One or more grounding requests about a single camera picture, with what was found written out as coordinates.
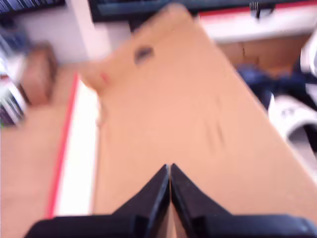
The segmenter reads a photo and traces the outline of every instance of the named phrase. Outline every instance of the dark hole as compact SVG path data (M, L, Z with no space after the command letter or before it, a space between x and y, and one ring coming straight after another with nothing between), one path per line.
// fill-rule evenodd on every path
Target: dark hole
M152 47L141 47L135 52L134 61L135 64L141 64L149 57L154 55Z

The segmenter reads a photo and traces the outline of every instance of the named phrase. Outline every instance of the white stripe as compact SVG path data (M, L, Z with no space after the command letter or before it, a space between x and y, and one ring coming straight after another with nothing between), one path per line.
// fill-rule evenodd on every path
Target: white stripe
M79 80L75 100L55 216L88 215L92 212L98 144L98 97Z

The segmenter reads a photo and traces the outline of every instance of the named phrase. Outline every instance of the cardboard flap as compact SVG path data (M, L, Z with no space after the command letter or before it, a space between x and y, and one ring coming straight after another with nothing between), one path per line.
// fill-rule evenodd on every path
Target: cardboard flap
M154 56L135 64L141 46L151 46ZM163 164L176 163L233 214L289 213L317 221L313 180L183 8L161 12L92 70L96 78L91 74L88 84L99 93L105 119L95 213L112 213Z
M169 5L143 24L132 39L105 60L87 64L81 71L83 82L101 95L109 83L123 80L139 69L143 59L138 59L138 56L144 49L151 49L151 54L155 54L153 47L156 42L189 21L192 17L183 5Z

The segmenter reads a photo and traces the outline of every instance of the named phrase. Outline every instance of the red line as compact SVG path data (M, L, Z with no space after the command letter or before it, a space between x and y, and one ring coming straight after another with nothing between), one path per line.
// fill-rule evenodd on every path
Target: red line
M275 8L280 9L280 8L299 7L299 6L311 6L316 4L317 4L317 0L297 1L297 2L280 3L280 4L277 4Z
M216 10L216 11L200 12L199 17L224 15L224 14L232 14L232 13L241 13L241 12L249 12L249 11L250 11L249 7L237 7L237 8Z
M277 4L275 8L282 9L282 8L289 8L289 7L301 7L301 6L311 6L311 5L317 5L317 0L280 3L280 4ZM234 14L234 13L242 13L242 12L250 12L250 8L237 7L237 8L230 8L230 9L224 9L224 10L200 12L199 17Z
M60 144L57 162L56 162L56 171L55 171L55 176L53 178L52 191L51 191L51 196L50 196L49 205L47 209L47 215L46 215L47 219L51 219L54 217L58 187L59 187L59 182L61 179L62 167L64 164L64 154L67 147L67 137L68 137L68 131L70 128L72 113L73 113L74 104L75 104L78 80L79 80L79 77L78 77L78 74L76 74L74 77L72 88L71 88L71 94L70 94L67 113L66 113L66 120L64 123L63 131L62 131L61 144Z

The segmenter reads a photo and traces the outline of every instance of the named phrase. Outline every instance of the cardboard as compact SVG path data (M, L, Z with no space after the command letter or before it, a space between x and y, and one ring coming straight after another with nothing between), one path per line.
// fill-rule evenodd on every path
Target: cardboard
M135 55L152 48L138 64ZM83 70L101 101L94 213L112 213L176 163L233 214L317 223L317 188L220 49L172 5Z
M244 56L258 58L260 68L294 65L309 37L310 34L305 34L244 42Z
M56 58L50 45L38 45L29 55L21 78L24 96L33 106L47 104L51 98Z
M77 70L60 67L51 103L29 107L19 126L1 128L1 237L22 238L35 222L54 215Z

